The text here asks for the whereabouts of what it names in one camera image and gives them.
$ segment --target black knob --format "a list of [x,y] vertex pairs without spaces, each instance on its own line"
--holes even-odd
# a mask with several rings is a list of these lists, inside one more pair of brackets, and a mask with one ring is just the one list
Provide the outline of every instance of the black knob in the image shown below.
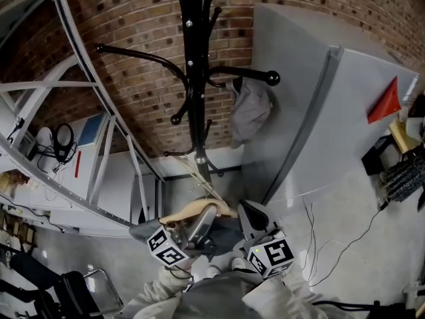
[[179,125],[181,123],[181,118],[179,117],[179,115],[172,115],[170,118],[170,122],[172,123],[172,125]]
[[280,75],[276,71],[267,72],[267,84],[275,86],[280,83]]
[[105,44],[97,44],[96,45],[96,52],[102,53],[104,51]]

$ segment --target black chair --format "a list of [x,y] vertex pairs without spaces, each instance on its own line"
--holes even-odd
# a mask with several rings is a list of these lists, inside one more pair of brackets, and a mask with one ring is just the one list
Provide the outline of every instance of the black chair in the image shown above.
[[[23,290],[0,280],[0,292],[6,292],[11,296],[26,302],[34,302],[37,316],[31,318],[48,319],[80,319],[80,318],[103,318],[103,314],[117,312],[122,308],[122,301],[109,281],[108,276],[102,270],[112,287],[114,295],[119,300],[120,307],[100,312],[94,302],[90,291],[87,289],[86,281],[79,272],[69,272],[58,275],[32,258],[27,253],[17,253],[11,259],[11,268],[22,277],[33,283],[38,290]],[[54,289],[59,303],[55,303],[52,296],[46,291]]]

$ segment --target black coat rack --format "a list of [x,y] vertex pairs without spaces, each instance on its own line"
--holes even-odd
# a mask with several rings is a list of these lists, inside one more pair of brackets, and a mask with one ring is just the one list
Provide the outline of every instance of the black coat rack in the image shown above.
[[212,86],[224,87],[224,83],[217,83],[211,80],[211,76],[216,73],[227,73],[262,80],[270,86],[277,85],[280,81],[280,76],[275,71],[261,72],[228,66],[209,68],[209,38],[218,15],[221,13],[221,8],[216,7],[214,14],[210,18],[212,0],[179,0],[179,2],[183,22],[186,74],[172,62],[153,54],[120,49],[104,44],[98,44],[96,50],[99,53],[116,53],[158,62],[168,68],[177,78],[181,79],[185,86],[186,99],[178,113],[172,115],[171,123],[174,125],[180,124],[181,118],[187,112],[192,147],[185,152],[164,152],[164,155],[184,156],[196,151],[195,161],[199,173],[207,182],[211,182],[209,167],[215,171],[218,169],[210,162],[205,153],[205,140],[212,124],[211,120],[208,120],[205,128],[205,84],[209,83]]

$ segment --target beige jacket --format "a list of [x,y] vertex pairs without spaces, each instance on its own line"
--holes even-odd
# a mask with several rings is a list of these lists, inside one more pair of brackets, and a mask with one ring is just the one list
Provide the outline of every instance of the beige jacket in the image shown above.
[[[173,274],[178,278],[187,277],[186,273],[178,270],[174,270]],[[161,267],[159,278],[145,284],[143,292],[132,299],[116,318],[172,319],[181,293],[189,283],[187,279],[178,278]],[[310,292],[298,265],[289,268],[284,276],[275,276],[264,281],[242,298],[245,305],[257,311],[263,319],[353,318],[334,306],[311,305],[311,302],[320,300],[324,300],[322,296]]]

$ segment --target notebook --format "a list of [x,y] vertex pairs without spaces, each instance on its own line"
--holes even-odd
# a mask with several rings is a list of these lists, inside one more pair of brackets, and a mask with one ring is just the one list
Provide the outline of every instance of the notebook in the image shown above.
[[95,146],[99,140],[100,131],[105,124],[106,114],[97,114],[87,118],[87,121],[82,129],[78,147]]

